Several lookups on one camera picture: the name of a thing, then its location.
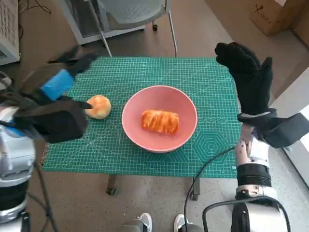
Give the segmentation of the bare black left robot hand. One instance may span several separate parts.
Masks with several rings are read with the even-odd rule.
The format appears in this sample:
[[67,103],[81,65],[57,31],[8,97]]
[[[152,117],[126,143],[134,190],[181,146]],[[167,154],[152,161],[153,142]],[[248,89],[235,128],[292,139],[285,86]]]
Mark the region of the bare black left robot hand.
[[84,51],[76,45],[51,58],[23,79],[19,92],[39,105],[59,100],[75,83],[76,76],[89,69],[100,57],[97,51]]

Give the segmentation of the black knitted glove right hand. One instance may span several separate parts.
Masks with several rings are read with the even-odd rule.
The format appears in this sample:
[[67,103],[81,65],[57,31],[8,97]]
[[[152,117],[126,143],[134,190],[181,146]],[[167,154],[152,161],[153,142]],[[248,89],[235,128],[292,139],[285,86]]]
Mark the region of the black knitted glove right hand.
[[234,79],[241,112],[258,115],[268,111],[273,80],[272,58],[260,62],[253,51],[237,43],[218,43],[216,60]]

